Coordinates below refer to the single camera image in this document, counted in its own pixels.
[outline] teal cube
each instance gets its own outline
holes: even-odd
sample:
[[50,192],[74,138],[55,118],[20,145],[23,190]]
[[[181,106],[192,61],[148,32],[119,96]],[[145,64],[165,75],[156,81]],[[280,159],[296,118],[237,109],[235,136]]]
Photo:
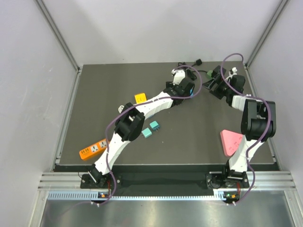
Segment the teal cube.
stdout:
[[150,127],[151,129],[156,130],[160,127],[160,125],[158,124],[158,122],[153,121],[152,123],[150,123]]
[[142,131],[142,134],[145,138],[150,137],[152,135],[152,131],[149,128],[146,128]]

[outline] metal frame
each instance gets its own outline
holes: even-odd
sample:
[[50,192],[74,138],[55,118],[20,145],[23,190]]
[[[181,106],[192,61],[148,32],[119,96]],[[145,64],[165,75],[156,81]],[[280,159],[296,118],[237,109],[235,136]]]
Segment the metal frame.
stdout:
[[284,191],[296,227],[303,227],[303,205],[297,191]]
[[[247,172],[249,182],[252,181],[252,172]],[[46,200],[49,194],[63,194],[70,193],[74,196],[75,200],[90,200],[87,198],[80,198],[81,194],[95,192],[107,192],[107,189],[81,189],[81,179],[78,173],[43,173],[38,187],[38,195],[36,205],[34,208],[33,216],[29,226],[40,226],[43,211],[45,209]],[[291,173],[288,171],[257,171],[255,186],[253,191],[284,191],[288,201],[291,214],[293,216],[296,226],[302,226],[302,205],[298,198],[298,193]],[[187,200],[187,201],[217,201],[222,200],[222,191],[230,190],[213,190],[213,196],[113,196],[112,200],[120,201],[158,201],[158,200]],[[71,200],[70,197],[60,198],[58,200]]]
[[278,7],[276,8],[272,18],[270,19],[269,23],[266,26],[265,31],[263,32],[262,36],[260,37],[259,41],[257,42],[257,45],[255,46],[254,50],[252,51],[252,54],[250,55],[246,66],[249,68],[252,64],[252,62],[255,60],[257,54],[259,53],[261,47],[263,46],[264,42],[266,41],[268,35],[270,34],[271,30],[275,26],[276,22],[278,21],[279,17],[281,16],[283,10],[287,6],[289,0],[281,0]]
[[[51,30],[53,31],[55,37],[57,38],[59,44],[61,45],[63,51],[67,55],[69,61],[71,62],[74,69],[77,71],[77,75],[75,77],[75,81],[73,83],[72,91],[70,94],[68,107],[65,111],[65,117],[62,124],[61,133],[58,138],[57,148],[55,158],[53,160],[52,168],[54,167],[55,163],[59,163],[60,155],[64,145],[64,139],[67,132],[67,127],[69,124],[71,111],[73,107],[73,103],[75,100],[77,88],[79,85],[81,69],[79,68],[77,62],[75,61],[70,49],[68,48],[64,38],[62,37],[57,25],[55,24],[54,20],[52,19],[49,11],[47,10],[46,5],[44,4],[43,0],[34,0],[37,4],[38,8],[42,12],[44,18],[46,19],[48,25],[50,26]],[[276,8],[271,20],[267,24],[265,31],[263,32],[262,36],[260,37],[257,45],[255,46],[251,56],[249,57],[246,63],[246,73],[248,76],[248,80],[250,86],[252,88],[253,94],[257,95],[256,88],[253,84],[251,79],[251,73],[249,67],[253,63],[254,59],[256,58],[258,52],[260,51],[261,47],[263,46],[265,40],[269,36],[271,30],[273,29],[274,25],[278,21],[279,17],[281,16],[283,10],[286,8],[289,0],[281,0],[278,7]],[[273,141],[269,140],[269,146],[274,158],[277,159],[278,164],[281,163],[279,158],[275,154],[275,145]],[[252,180],[252,173],[248,172],[248,179],[249,181]],[[49,193],[53,192],[71,192],[71,193],[83,193],[83,192],[96,192],[96,190],[90,189],[81,189],[80,188],[81,179],[78,176],[78,173],[43,173],[37,195],[36,195],[36,202],[33,210],[32,217],[30,219],[29,226],[40,226],[42,215],[45,209],[46,200],[49,196]],[[265,172],[256,172],[256,182],[255,187],[253,190],[257,191],[284,191],[285,196],[289,205],[289,209],[293,220],[298,227],[303,227],[303,206],[300,201],[298,192],[296,191],[294,181],[292,179],[291,173],[287,171],[265,171]],[[220,197],[220,191],[222,190],[214,190],[214,196],[187,196],[187,197],[129,197],[129,196],[114,196],[113,200],[217,200]]]
[[60,162],[60,157],[61,157],[61,153],[62,153],[63,146],[64,146],[64,141],[65,141],[65,137],[66,137],[66,133],[67,133],[67,128],[68,128],[68,125],[70,123],[71,112],[72,112],[72,108],[73,108],[74,101],[75,101],[75,98],[76,98],[81,73],[82,73],[82,68],[80,68],[80,70],[77,72],[74,83],[72,85],[71,93],[70,93],[70,96],[69,96],[69,101],[68,101],[67,108],[66,108],[65,114],[64,114],[63,124],[62,124],[60,134],[59,134],[59,137],[58,137],[58,140],[57,140],[55,157],[53,158],[53,163],[51,165],[51,170],[53,170],[55,165]]
[[76,60],[74,59],[70,49],[68,48],[65,40],[63,39],[63,36],[61,35],[57,25],[55,24],[52,16],[47,10],[47,7],[45,6],[43,0],[34,0],[40,11],[42,12],[45,20],[47,21],[48,25],[50,26],[51,30],[53,31],[54,36],[57,38],[60,46],[62,47],[63,51],[65,52],[66,56],[70,60],[72,66],[75,68],[75,70],[79,71],[80,67],[78,66]]

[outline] cable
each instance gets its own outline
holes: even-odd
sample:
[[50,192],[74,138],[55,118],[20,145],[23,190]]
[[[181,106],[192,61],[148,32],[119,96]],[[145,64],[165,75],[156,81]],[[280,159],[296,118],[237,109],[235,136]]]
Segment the cable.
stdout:
[[240,186],[239,182],[237,182],[237,193],[238,193],[238,195],[240,195],[240,193],[241,193],[241,186]]
[[[241,58],[242,58],[242,63],[244,62],[244,57],[242,54],[240,53],[232,53],[230,55],[228,55],[226,58],[224,58],[224,60],[222,61],[221,63],[221,68],[220,68],[220,73],[221,73],[221,76],[222,76],[222,79],[223,81],[228,85],[228,87],[233,90],[236,94],[240,95],[240,96],[245,96],[244,94],[241,94],[240,92],[238,92],[236,89],[234,89],[229,83],[228,81],[226,81],[225,77],[224,77],[224,74],[223,74],[223,66],[226,62],[227,59],[229,59],[230,57],[234,56],[234,55],[239,55]],[[256,180],[256,173],[255,171],[253,170],[253,168],[251,167],[250,165],[250,162],[249,162],[249,156],[248,156],[248,153],[249,151],[254,147],[256,146],[260,141],[263,140],[263,138],[265,137],[269,127],[270,127],[270,121],[271,121],[271,111],[270,111],[270,108],[269,108],[269,105],[268,103],[263,99],[263,98],[259,98],[259,97],[254,97],[254,96],[250,96],[250,98],[253,98],[253,99],[256,99],[256,100],[261,100],[264,105],[266,106],[267,108],[267,113],[268,113],[268,118],[267,118],[267,124],[266,124],[266,128],[264,130],[264,132],[262,133],[262,135],[260,136],[260,138],[253,144],[251,145],[247,151],[246,151],[246,161],[247,161],[247,167],[252,171],[252,175],[253,175],[253,178],[252,178],[252,183],[249,187],[249,189],[245,192],[245,194],[242,196],[242,198],[240,198],[237,202],[235,203],[239,203],[240,201],[242,201],[243,199],[246,198],[246,196],[249,194],[249,192],[251,191],[251,189],[253,188],[254,184],[255,184],[255,180]]]
[[[194,72],[196,72],[196,73],[198,74],[198,76],[199,76],[199,78],[200,78],[200,86],[199,86],[198,91],[197,91],[196,93],[194,93],[192,96],[187,96],[187,97],[176,97],[176,96],[160,97],[160,98],[156,99],[155,102],[157,102],[157,101],[159,101],[159,100],[162,100],[162,99],[167,99],[167,98],[170,98],[170,99],[190,99],[190,98],[193,98],[193,97],[197,96],[197,95],[200,93],[200,91],[201,91],[201,89],[202,89],[202,76],[200,75],[200,73],[199,73],[194,67],[189,66],[189,65],[179,65],[176,69],[183,68],[183,67],[191,68],[191,69],[194,70]],[[112,120],[112,122],[109,123],[109,125],[106,127],[106,129],[105,129],[105,138],[106,138],[106,143],[107,143],[106,165],[107,165],[107,168],[108,168],[108,170],[109,170],[109,174],[111,175],[111,177],[112,177],[112,179],[113,179],[114,188],[113,188],[113,190],[112,190],[112,193],[109,194],[108,198],[107,198],[105,201],[103,201],[102,203],[99,203],[99,206],[108,203],[109,200],[112,198],[112,196],[115,194],[116,188],[117,188],[116,178],[115,178],[115,176],[114,176],[114,174],[113,174],[113,172],[112,172],[112,170],[111,170],[111,168],[110,168],[110,166],[109,166],[109,163],[108,163],[108,154],[109,154],[108,130],[109,130],[109,128],[110,128],[113,124],[115,124],[116,120],[118,120],[120,117],[122,117],[122,116],[123,116],[124,114],[126,114],[128,111],[130,111],[130,110],[136,108],[137,106],[146,105],[146,104],[150,104],[150,103],[153,103],[153,102],[154,102],[154,101],[151,100],[151,101],[147,101],[147,102],[144,102],[144,103],[140,103],[140,104],[136,104],[136,105],[131,106],[130,108],[128,108],[128,109],[126,109],[125,111],[123,111],[122,113],[120,113],[120,114],[119,114],[114,120]],[[60,215],[59,215],[57,218],[55,218],[55,219],[52,219],[52,218],[50,217],[50,213],[49,213],[50,209],[48,209],[48,211],[47,211],[47,216],[48,216],[48,218],[50,219],[51,222],[55,222],[56,220],[58,220],[60,217],[62,217],[64,214],[66,214],[66,213],[67,213],[68,211],[70,211],[71,209],[77,207],[78,205],[86,204],[86,203],[91,203],[91,202],[90,202],[90,201],[82,201],[82,202],[76,203],[75,205],[73,205],[73,206],[71,206],[70,208],[68,208],[66,211],[64,211],[62,214],[60,214]]]
[[82,177],[80,176],[79,172],[78,172],[78,176],[81,178],[81,180],[83,180]]
[[[202,61],[200,59],[198,59],[191,67],[194,67],[195,65],[199,66],[202,64]],[[186,66],[187,64],[185,62],[178,62],[178,67],[180,66]],[[186,75],[192,79],[192,80],[196,80],[197,76],[194,74],[195,71],[192,71],[190,67],[184,67],[185,69],[185,73]]]

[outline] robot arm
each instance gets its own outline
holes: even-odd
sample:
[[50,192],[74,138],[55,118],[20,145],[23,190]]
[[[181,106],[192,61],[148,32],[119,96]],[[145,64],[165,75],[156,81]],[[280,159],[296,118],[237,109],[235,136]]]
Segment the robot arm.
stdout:
[[[271,122],[266,136],[255,145],[248,153],[248,161],[252,159],[256,151],[276,132],[276,107],[274,102],[267,101],[271,110]],[[249,96],[233,96],[232,107],[243,111],[241,132],[244,135],[234,155],[229,159],[229,169],[237,173],[247,171],[246,151],[260,138],[267,124],[266,107],[261,101],[251,99]]]
[[[225,78],[225,80],[227,80],[228,83],[238,92],[243,93],[245,78],[241,75],[237,75],[236,68],[229,71],[229,76]],[[229,106],[243,111],[241,122],[241,132],[243,137],[239,147],[233,156],[227,161],[222,175],[219,177],[217,175],[215,177],[213,176],[211,180],[211,182],[217,185],[222,185],[222,182],[225,182],[225,185],[229,185],[229,183],[233,182],[241,183],[246,177],[246,171],[248,168],[247,161],[250,162],[258,148],[262,146],[268,138],[273,137],[276,132],[276,105],[274,102],[267,101],[271,111],[270,127],[263,140],[249,150],[247,158],[246,152],[248,148],[255,144],[265,131],[268,120],[266,106],[263,102],[252,99],[250,96],[240,96],[232,91],[222,79],[220,66],[217,66],[214,69],[212,79],[204,83],[203,86],[208,89],[212,95],[219,99],[226,97],[226,103]]]
[[[184,99],[174,99],[174,97],[187,97],[191,95],[195,84],[190,78],[186,77],[185,71],[173,70],[172,75],[174,76],[173,81],[166,82],[166,88],[160,94],[146,101],[146,103],[152,101],[151,103],[138,105],[116,121],[115,132],[109,144],[108,163],[110,168],[112,168],[126,145],[141,134],[145,119],[161,110],[183,103]],[[133,106],[131,103],[127,103],[123,112],[131,106]],[[106,180],[103,175],[109,173],[106,164],[106,155],[107,149],[99,160],[92,165],[92,169],[89,170],[90,177],[99,185],[105,183]]]

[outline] white connector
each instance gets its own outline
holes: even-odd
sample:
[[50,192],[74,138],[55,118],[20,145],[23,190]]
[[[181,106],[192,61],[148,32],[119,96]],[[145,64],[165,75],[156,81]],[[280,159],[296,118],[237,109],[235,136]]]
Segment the white connector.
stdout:
[[174,77],[172,83],[180,84],[180,82],[185,78],[185,71],[184,70],[172,70],[172,76]]
[[119,114],[122,113],[123,109],[124,109],[124,106],[123,106],[123,105],[119,106],[119,108],[118,108]]
[[233,67],[231,70],[228,71],[229,76],[227,78],[225,78],[226,80],[229,78],[232,78],[234,75],[237,75],[237,68]]

